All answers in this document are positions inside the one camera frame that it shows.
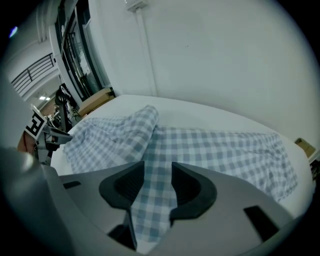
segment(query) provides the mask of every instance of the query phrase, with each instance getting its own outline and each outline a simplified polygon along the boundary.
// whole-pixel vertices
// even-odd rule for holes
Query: white table
[[[102,105],[86,118],[128,116],[146,105],[159,112],[159,124],[179,128],[201,128],[218,131],[269,133],[274,130],[243,116],[218,108],[175,99],[150,96],[122,95]],[[77,126],[69,133],[73,134]],[[298,178],[297,187],[279,203],[294,217],[306,212],[313,196],[313,181],[308,159],[304,151],[280,134],[291,164]],[[70,164],[63,153],[63,145],[52,154],[51,166],[62,175],[72,174]]]

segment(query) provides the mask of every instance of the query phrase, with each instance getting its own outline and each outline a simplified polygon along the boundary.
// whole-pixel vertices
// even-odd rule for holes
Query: cardboard box
[[[111,89],[104,88],[82,102],[78,113],[83,117],[112,99]]]
[[[300,148],[303,149],[307,158],[311,157],[311,155],[316,151],[316,149],[313,146],[311,146],[308,142],[306,142],[303,138],[298,138],[295,141],[295,144],[297,144]]]

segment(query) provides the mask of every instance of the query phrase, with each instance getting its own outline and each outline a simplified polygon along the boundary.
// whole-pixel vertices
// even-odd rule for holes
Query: metal railing
[[[53,54],[50,53],[22,71],[11,83],[17,93],[21,93],[32,81],[54,66]]]

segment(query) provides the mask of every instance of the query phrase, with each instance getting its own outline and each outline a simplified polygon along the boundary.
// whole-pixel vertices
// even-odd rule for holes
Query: ceiling light
[[[14,34],[17,32],[17,30],[18,30],[18,27],[16,27],[16,26],[14,28],[12,28],[10,31],[9,38],[12,38],[14,36]]]

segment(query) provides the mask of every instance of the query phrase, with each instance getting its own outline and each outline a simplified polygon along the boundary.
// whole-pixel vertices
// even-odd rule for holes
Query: checkered cloth
[[[181,129],[157,126],[157,121],[158,112],[152,106],[129,117],[87,119],[64,147],[74,173],[144,161],[144,184],[131,207],[138,245],[159,242],[170,228],[170,211],[177,207],[172,162],[244,179],[276,201],[297,185],[276,133]]]

